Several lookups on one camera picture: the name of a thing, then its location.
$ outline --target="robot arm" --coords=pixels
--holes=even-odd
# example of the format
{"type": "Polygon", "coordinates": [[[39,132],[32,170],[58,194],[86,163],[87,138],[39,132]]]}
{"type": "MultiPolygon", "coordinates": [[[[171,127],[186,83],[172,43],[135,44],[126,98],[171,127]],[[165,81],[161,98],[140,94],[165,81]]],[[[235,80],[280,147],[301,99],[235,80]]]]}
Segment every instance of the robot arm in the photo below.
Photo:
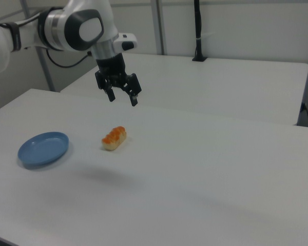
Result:
{"type": "Polygon", "coordinates": [[[0,24],[0,72],[6,69],[10,52],[29,47],[58,51],[91,51],[100,70],[95,74],[99,89],[110,101],[112,87],[125,91],[131,104],[141,92],[137,76],[125,73],[122,52],[135,48],[137,39],[118,33],[108,0],[70,0],[65,8],[50,8],[30,19],[0,24]]]}

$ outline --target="plastic plate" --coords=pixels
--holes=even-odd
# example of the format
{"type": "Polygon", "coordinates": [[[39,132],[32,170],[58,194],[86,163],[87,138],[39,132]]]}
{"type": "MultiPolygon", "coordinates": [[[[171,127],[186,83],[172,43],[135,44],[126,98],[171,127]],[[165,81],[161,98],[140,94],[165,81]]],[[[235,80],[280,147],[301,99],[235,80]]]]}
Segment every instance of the plastic plate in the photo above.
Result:
{"type": "Polygon", "coordinates": [[[18,158],[27,165],[44,165],[59,159],[68,149],[68,137],[61,132],[47,132],[27,140],[18,158]]]}

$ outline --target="table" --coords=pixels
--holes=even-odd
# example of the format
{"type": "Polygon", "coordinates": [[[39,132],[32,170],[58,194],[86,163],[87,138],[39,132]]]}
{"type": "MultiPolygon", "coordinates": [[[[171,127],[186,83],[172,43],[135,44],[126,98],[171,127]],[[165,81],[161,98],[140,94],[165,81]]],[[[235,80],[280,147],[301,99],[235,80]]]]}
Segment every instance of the table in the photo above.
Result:
{"type": "Polygon", "coordinates": [[[308,245],[308,128],[30,90],[0,109],[0,238],[17,245],[308,245]],[[104,151],[123,125],[127,140],[104,151]],[[54,164],[19,147],[68,135],[54,164]]]}
{"type": "MultiPolygon", "coordinates": [[[[124,54],[126,72],[135,73],[141,105],[295,125],[308,65],[272,61],[124,54]]],[[[107,99],[94,68],[62,93],[107,99]]],[[[120,89],[116,101],[129,101],[120,89]]]]}

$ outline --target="white wall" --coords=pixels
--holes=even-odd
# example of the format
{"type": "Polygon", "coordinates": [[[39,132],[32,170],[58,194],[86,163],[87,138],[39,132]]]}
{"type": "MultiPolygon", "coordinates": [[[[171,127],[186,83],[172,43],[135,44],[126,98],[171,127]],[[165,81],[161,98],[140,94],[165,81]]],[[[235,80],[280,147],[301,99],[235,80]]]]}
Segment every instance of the white wall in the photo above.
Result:
{"type": "MultiPolygon", "coordinates": [[[[68,0],[27,1],[31,11],[40,7],[65,6],[67,3],[68,0]]],[[[157,49],[150,0],[111,0],[110,3],[113,5],[114,22],[119,32],[133,33],[138,39],[139,46],[129,52],[156,54],[157,49]]],[[[54,60],[62,65],[73,64],[85,54],[86,52],[50,51],[50,55],[54,60]]],[[[56,91],[61,91],[97,65],[95,60],[89,57],[74,68],[63,69],[52,64],[46,54],[45,57],[56,91]]]]}
{"type": "MultiPolygon", "coordinates": [[[[21,10],[19,1],[0,0],[0,17],[18,10],[21,10]]],[[[24,18],[19,13],[0,22],[24,18]]],[[[7,70],[0,74],[0,108],[31,88],[48,90],[35,49],[11,53],[7,70]]]]}
{"type": "MultiPolygon", "coordinates": [[[[167,54],[194,56],[193,4],[166,2],[167,54]]],[[[204,55],[308,64],[308,3],[201,5],[201,15],[202,33],[213,32],[202,41],[204,55]]],[[[304,101],[308,104],[308,82],[304,101]]],[[[305,113],[300,124],[307,125],[305,113]]]]}

